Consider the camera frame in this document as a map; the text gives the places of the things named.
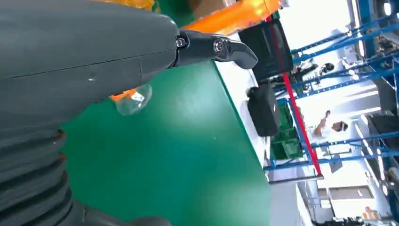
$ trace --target blue metal frame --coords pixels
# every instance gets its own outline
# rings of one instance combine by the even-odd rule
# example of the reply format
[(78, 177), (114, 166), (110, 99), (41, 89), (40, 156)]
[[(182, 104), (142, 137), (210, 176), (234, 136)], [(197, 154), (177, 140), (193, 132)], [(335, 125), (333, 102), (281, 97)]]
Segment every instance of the blue metal frame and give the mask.
[[(337, 72), (328, 73), (328, 74), (322, 75), (322, 76), (317, 77), (317, 78), (312, 78), (312, 79), (309, 79), (309, 80), (306, 80), (306, 81), (294, 83), (294, 84), (292, 84), (292, 88), (294, 88), (294, 89), (295, 88), (299, 88), (299, 87), (301, 87), (304, 84), (311, 83), (311, 82), (318, 81), (318, 80), (322, 80), (322, 79), (351, 76), (349, 74), (350, 70), (357, 70), (357, 69), (360, 69), (360, 68), (363, 68), (363, 67), (372, 66), (372, 65), (384, 62), (384, 61), (397, 59), (396, 57), (399, 57), (399, 52), (390, 54), (388, 56), (379, 57), (377, 59), (368, 60), (368, 61), (365, 61), (361, 65), (356, 65), (356, 66), (353, 66), (353, 67), (350, 67), (350, 68), (347, 68), (347, 69), (339, 70)], [(280, 92), (280, 91), (284, 91), (284, 90), (286, 90), (285, 87), (279, 88), (279, 89), (275, 89), (275, 92)]]
[(298, 64), (298, 63), (300, 63), (301, 61), (305, 61), (305, 60), (308, 60), (308, 59), (310, 59), (310, 58), (313, 58), (313, 57), (316, 57), (316, 56), (319, 56), (319, 55), (322, 55), (322, 54), (325, 54), (325, 53), (328, 53), (328, 52), (337, 50), (337, 49), (339, 49), (339, 48), (342, 48), (342, 47), (345, 47), (345, 46), (349, 46), (349, 45), (355, 44), (355, 43), (357, 43), (358, 41), (361, 41), (361, 40), (368, 40), (368, 39), (371, 39), (371, 38), (373, 38), (373, 37), (375, 37), (375, 36), (377, 36), (377, 35), (383, 34), (383, 33), (393, 32), (393, 31), (397, 30), (398, 28), (399, 28), (399, 23), (398, 23), (398, 24), (393, 24), (393, 25), (388, 26), (388, 27), (385, 27), (385, 28), (382, 28), (382, 29), (380, 29), (380, 30), (372, 31), (372, 32), (370, 32), (370, 33), (368, 33), (368, 34), (365, 34), (365, 35), (363, 35), (363, 36), (360, 36), (360, 37), (355, 37), (355, 38), (350, 37), (350, 38), (348, 38), (348, 40), (345, 40), (345, 41), (336, 43), (336, 44), (334, 44), (334, 45), (332, 45), (332, 46), (330, 46), (330, 47), (327, 47), (327, 48), (325, 48), (325, 49), (316, 51), (316, 52), (314, 52), (314, 53), (311, 53), (311, 54), (303, 54), (302, 56), (293, 59), (293, 63), (294, 63), (294, 64)]
[[(374, 25), (378, 24), (380, 21), (385, 20), (387, 18), (388, 17), (384, 17), (384, 18), (378, 19), (377, 21), (373, 21), (373, 22), (371, 22), (369, 24), (366, 24), (366, 25), (361, 26), (359, 28), (353, 29), (353, 30), (351, 30), (351, 32), (363, 33), (365, 30), (369, 29), (370, 27), (373, 27)], [(313, 54), (304, 55), (305, 57), (314, 57), (316, 55), (320, 55), (320, 54), (326, 53), (328, 51), (332, 51), (334, 49), (338, 49), (338, 48), (344, 47), (346, 45), (353, 44), (353, 43), (355, 43), (355, 42), (357, 42), (359, 40), (370, 39), (370, 38), (372, 38), (372, 37), (374, 37), (376, 35), (379, 35), (379, 34), (381, 34), (383, 32), (393, 31), (393, 30), (398, 29), (398, 28), (399, 28), (399, 23), (398, 24), (394, 24), (394, 25), (392, 25), (390, 27), (378, 30), (378, 31), (373, 31), (373, 32), (370, 32), (368, 34), (364, 34), (364, 36), (357, 37), (357, 38), (345, 37), (350, 32), (341, 33), (341, 34), (329, 37), (327, 39), (321, 40), (319, 42), (315, 42), (315, 43), (313, 43), (311, 45), (308, 45), (308, 46), (305, 46), (303, 48), (295, 49), (295, 50), (292, 51), (292, 53), (301, 52), (301, 51), (304, 51), (306, 49), (312, 48), (312, 47), (314, 47), (316, 45), (325, 43), (327, 41), (331, 41), (331, 40), (334, 40), (334, 39), (341, 38), (341, 40), (338, 43), (336, 43), (335, 45), (333, 45), (333, 46), (330, 46), (330, 47), (328, 47), (328, 48), (326, 48), (324, 50), (318, 51), (318, 52), (313, 53)], [(380, 57), (380, 58), (377, 58), (377, 59), (367, 60), (365, 63), (363, 63), (361, 65), (356, 65), (356, 66), (353, 66), (353, 67), (348, 68), (348, 69), (340, 70), (340, 71), (337, 71), (337, 72), (334, 72), (334, 73), (329, 73), (329, 74), (320, 76), (318, 78), (310, 79), (308, 81), (303, 81), (303, 82), (299, 82), (299, 83), (293, 84), (292, 88), (301, 87), (303, 84), (310, 83), (310, 82), (313, 82), (313, 81), (316, 81), (316, 80), (319, 80), (319, 79), (351, 76), (349, 74), (350, 70), (357, 70), (357, 69), (360, 69), (360, 68), (366, 67), (366, 66), (378, 65), (379, 63), (384, 62), (384, 61), (388, 61), (388, 60), (394, 60), (396, 63), (399, 64), (399, 60), (397, 59), (397, 57), (399, 57), (399, 52), (395, 52), (395, 53), (390, 54), (388, 56), (383, 56), (383, 57)], [(311, 95), (316, 95), (316, 94), (319, 94), (319, 93), (327, 92), (327, 91), (338, 89), (338, 88), (345, 87), (345, 86), (349, 86), (349, 85), (356, 84), (356, 83), (359, 83), (359, 82), (363, 82), (363, 81), (366, 81), (366, 80), (369, 80), (369, 79), (383, 78), (383, 77), (387, 77), (387, 76), (395, 76), (396, 85), (398, 85), (399, 84), (399, 80), (398, 80), (397, 74), (399, 74), (399, 67), (394, 67), (393, 69), (386, 70), (386, 71), (359, 72), (358, 73), (358, 75), (360, 77), (359, 80), (351, 80), (351, 81), (347, 81), (347, 82), (344, 82), (344, 83), (341, 83), (341, 84), (336, 84), (336, 85), (333, 85), (333, 86), (330, 86), (330, 87), (326, 87), (326, 88), (323, 88), (323, 89), (320, 89), (320, 90), (312, 90), (311, 92), (309, 92), (307, 94), (298, 95), (296, 97), (296, 99), (303, 98), (303, 97), (308, 97), (308, 96), (311, 96)], [(277, 89), (276, 91), (277, 92), (284, 91), (284, 89)], [(286, 103), (286, 102), (289, 102), (289, 100), (285, 99), (285, 98), (278, 100), (279, 104)], [(297, 119), (297, 117), (295, 115), (293, 116), (293, 119), (295, 121), (295, 124), (298, 125), (298, 119)], [(303, 144), (304, 134), (302, 134), (300, 130), (298, 130), (298, 136), (300, 138), (300, 142)], [(334, 141), (334, 142), (324, 142), (324, 143), (321, 143), (321, 144), (312, 144), (311, 147), (312, 147), (312, 149), (314, 149), (314, 148), (317, 148), (317, 147), (328, 147), (328, 146), (331, 146), (331, 145), (339, 145), (339, 144), (349, 144), (349, 145), (352, 145), (352, 146), (363, 146), (363, 145), (358, 145), (358, 144), (355, 144), (355, 143), (359, 142), (359, 141), (362, 141), (362, 140), (382, 139), (382, 138), (389, 138), (389, 137), (399, 137), (399, 131), (398, 132), (392, 132), (392, 133), (386, 133), (386, 134), (379, 134), (379, 135), (369, 136), (369, 137), (364, 137), (364, 138), (347, 139), (347, 140)], [(386, 148), (383, 148), (383, 147), (381, 147), (381, 150), (389, 151), (389, 149), (386, 149)], [(286, 163), (284, 163), (282, 165), (277, 165), (276, 162), (274, 160), (272, 160), (271, 161), (271, 166), (265, 167), (264, 170), (274, 170), (274, 169), (277, 170), (277, 169), (286, 169), (286, 168), (291, 168), (291, 167), (301, 167), (301, 166), (313, 165), (313, 162), (312, 162), (311, 157), (310, 157), (309, 150), (305, 149), (304, 151), (305, 151), (305, 154), (306, 154), (306, 157), (307, 157), (308, 161), (302, 161), (302, 162), (287, 161)], [(346, 157), (346, 158), (320, 159), (319, 160), (319, 164), (333, 163), (333, 162), (338, 162), (338, 161), (351, 161), (351, 160), (358, 160), (358, 159), (377, 158), (377, 157), (380, 157), (380, 156), (381, 157), (389, 157), (389, 156), (396, 156), (396, 155), (399, 155), (399, 150), (394, 150), (394, 151), (390, 151), (390, 152), (387, 152), (387, 153), (383, 152), (381, 155), (374, 154), (374, 155), (365, 155), (365, 156), (352, 156), (352, 157)]]
[(345, 40), (348, 40), (354, 34), (356, 35), (356, 34), (360, 33), (360, 34), (363, 35), (368, 29), (370, 29), (370, 28), (372, 28), (372, 27), (374, 27), (376, 25), (379, 25), (380, 22), (383, 22), (385, 20), (389, 20), (391, 17), (393, 17), (393, 15), (384, 16), (384, 17), (381, 17), (381, 18), (379, 18), (377, 20), (374, 20), (374, 21), (372, 21), (370, 23), (364, 24), (364, 25), (362, 25), (360, 27), (356, 27), (354, 29), (351, 29), (351, 30), (349, 30), (347, 32), (342, 32), (342, 33), (339, 33), (339, 34), (335, 34), (335, 35), (332, 35), (332, 36), (330, 36), (328, 38), (325, 38), (325, 39), (316, 41), (316, 42), (314, 42), (312, 44), (309, 44), (307, 46), (304, 46), (302, 48), (297, 48), (297, 49), (291, 50), (291, 54), (303, 52), (303, 51), (308, 50), (310, 48), (325, 44), (325, 43), (330, 42), (330, 41), (334, 41), (334, 40), (339, 39), (339, 38), (343, 38), (343, 39), (339, 40), (338, 42), (343, 42)]
[[(387, 70), (384, 72), (362, 72), (362, 73), (358, 73), (358, 75), (360, 76), (360, 78), (358, 80), (351, 80), (351, 81), (347, 81), (347, 82), (343, 82), (343, 83), (339, 83), (333, 86), (329, 86), (323, 89), (319, 89), (319, 90), (312, 90), (308, 93), (303, 93), (303, 94), (299, 94), (296, 96), (296, 99), (300, 99), (300, 98), (304, 98), (304, 97), (309, 97), (315, 94), (319, 94), (319, 93), (324, 93), (324, 92), (328, 92), (334, 89), (338, 89), (341, 87), (345, 87), (345, 86), (350, 86), (356, 83), (360, 83), (360, 82), (364, 82), (370, 79), (377, 79), (377, 78), (381, 78), (381, 77), (386, 77), (386, 76), (393, 76), (395, 73), (399, 73), (399, 68), (394, 68), (391, 70)], [(283, 99), (279, 99), (278, 103), (285, 103), (288, 102), (288, 99), (283, 98)]]
[[(381, 154), (373, 154), (373, 155), (359, 155), (359, 156), (350, 156), (345, 158), (331, 158), (331, 159), (319, 159), (319, 164), (330, 164), (335, 162), (342, 162), (342, 161), (353, 161), (353, 160), (360, 160), (360, 159), (375, 159), (378, 157), (391, 157), (391, 156), (399, 156), (399, 150), (391, 150), (388, 148), (381, 148)], [(311, 166), (313, 163), (308, 161), (300, 161), (300, 162), (293, 162), (290, 164), (281, 164), (276, 166), (267, 166), (264, 167), (264, 171), (269, 170), (281, 170), (281, 169), (288, 169), (292, 167), (303, 167), (303, 166)]]

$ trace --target white wall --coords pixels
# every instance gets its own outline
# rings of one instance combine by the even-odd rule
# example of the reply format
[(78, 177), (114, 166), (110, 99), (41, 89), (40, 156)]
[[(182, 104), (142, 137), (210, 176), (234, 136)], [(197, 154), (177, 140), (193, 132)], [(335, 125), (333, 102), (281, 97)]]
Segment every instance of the white wall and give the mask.
[(343, 162), (343, 167), (334, 174), (331, 174), (329, 165), (321, 165), (321, 168), (326, 179), (318, 181), (319, 188), (369, 186), (374, 196), (373, 199), (332, 200), (336, 217), (362, 216), (367, 206), (383, 217), (390, 215), (389, 204), (381, 189), (365, 174), (367, 167), (363, 160)]
[(291, 49), (326, 38), (351, 21), (346, 0), (292, 1), (279, 13)]
[(295, 183), (271, 185), (270, 226), (312, 226)]

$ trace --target red pole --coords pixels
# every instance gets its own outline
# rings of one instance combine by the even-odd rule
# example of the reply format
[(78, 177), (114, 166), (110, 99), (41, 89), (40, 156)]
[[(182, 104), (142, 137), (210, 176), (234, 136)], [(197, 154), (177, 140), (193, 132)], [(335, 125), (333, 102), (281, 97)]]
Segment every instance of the red pole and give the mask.
[(292, 105), (292, 110), (294, 112), (294, 117), (296, 117), (298, 119), (298, 124), (297, 125), (299, 127), (299, 129), (301, 130), (302, 134), (303, 134), (303, 138), (305, 139), (305, 144), (306, 147), (310, 153), (310, 156), (312, 158), (312, 162), (314, 165), (314, 168), (316, 168), (317, 174), (321, 175), (321, 169), (320, 169), (320, 165), (319, 165), (319, 159), (317, 158), (317, 154), (316, 151), (314, 149), (312, 149), (311, 147), (311, 143), (309, 142), (309, 138), (308, 135), (306, 133), (306, 129), (302, 120), (302, 116), (301, 113), (299, 112), (298, 107), (296, 106), (296, 101), (295, 101), (295, 96), (294, 93), (292, 92), (292, 87), (291, 87), (291, 83), (289, 81), (289, 77), (287, 73), (283, 73), (283, 79), (284, 79), (284, 83), (287, 87), (287, 92), (289, 94), (289, 101), (291, 102)]

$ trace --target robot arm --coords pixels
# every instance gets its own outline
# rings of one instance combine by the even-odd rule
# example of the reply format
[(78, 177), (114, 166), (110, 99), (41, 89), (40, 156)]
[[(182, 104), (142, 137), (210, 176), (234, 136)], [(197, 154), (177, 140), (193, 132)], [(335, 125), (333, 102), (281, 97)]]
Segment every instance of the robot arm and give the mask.
[(169, 17), (136, 8), (2, 0), (0, 225), (128, 225), (72, 199), (58, 128), (162, 70), (204, 60), (257, 63), (240, 42), (179, 31)]

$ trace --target green table surface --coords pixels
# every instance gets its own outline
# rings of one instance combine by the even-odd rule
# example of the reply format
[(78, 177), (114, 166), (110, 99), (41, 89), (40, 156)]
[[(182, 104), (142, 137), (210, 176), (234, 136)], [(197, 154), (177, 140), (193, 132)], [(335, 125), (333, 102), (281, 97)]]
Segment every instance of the green table surface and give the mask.
[[(179, 25), (192, 20), (185, 1), (160, 6)], [(151, 86), (138, 114), (108, 100), (64, 126), (74, 197), (123, 220), (267, 226), (268, 183), (215, 64), (166, 70)]]

